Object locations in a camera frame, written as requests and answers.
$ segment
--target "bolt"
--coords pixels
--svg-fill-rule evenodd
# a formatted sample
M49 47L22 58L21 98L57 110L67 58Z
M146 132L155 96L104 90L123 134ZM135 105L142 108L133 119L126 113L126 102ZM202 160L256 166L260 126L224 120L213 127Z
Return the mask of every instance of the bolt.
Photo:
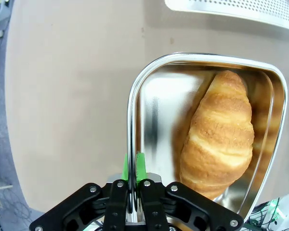
M149 181L147 181L147 180L144 182L144 186L145 186L145 187L150 186L150 184L151 184L151 183L150 183Z
M236 227L238 225L238 221L237 220L231 220L230 225L232 227Z
M90 192L96 192L97 188L95 186L90 187Z
M172 187L170 188L171 191L175 192L175 191L178 191L178 187L175 186L175 185L172 185Z
M117 186L119 187L119 188L121 188L121 187L123 187L123 182L122 181L120 181L120 182L118 182L118 184L117 184Z

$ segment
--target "beige table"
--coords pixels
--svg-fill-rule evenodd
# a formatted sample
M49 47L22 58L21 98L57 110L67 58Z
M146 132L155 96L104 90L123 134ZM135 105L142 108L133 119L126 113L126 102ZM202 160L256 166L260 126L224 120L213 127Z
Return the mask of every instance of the beige table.
M15 1L6 56L13 158L28 205L46 211L120 172L130 87L176 51L276 65L289 89L289 30L169 10L162 0ZM259 202L289 193L289 109Z

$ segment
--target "metal tray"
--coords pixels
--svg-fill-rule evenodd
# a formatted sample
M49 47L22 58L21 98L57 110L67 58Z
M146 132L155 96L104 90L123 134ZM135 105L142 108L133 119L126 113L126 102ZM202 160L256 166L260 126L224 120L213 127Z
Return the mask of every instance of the metal tray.
M145 154L147 171L159 174L164 185L179 180L180 153L191 117L212 79L222 70L238 73L245 83L255 140L249 168L215 201L246 220L268 177L287 106L285 79L270 64L212 54L174 53L145 67L132 86L128 104L130 188L135 187L138 151Z
M289 29L289 0L165 0L173 11L244 18Z

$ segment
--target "bread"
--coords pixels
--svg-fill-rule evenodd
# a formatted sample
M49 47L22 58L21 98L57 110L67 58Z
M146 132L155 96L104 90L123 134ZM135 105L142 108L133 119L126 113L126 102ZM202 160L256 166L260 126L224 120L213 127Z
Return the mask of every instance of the bread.
M254 140L241 78L220 72L196 110L181 153L183 184L214 199L247 169Z

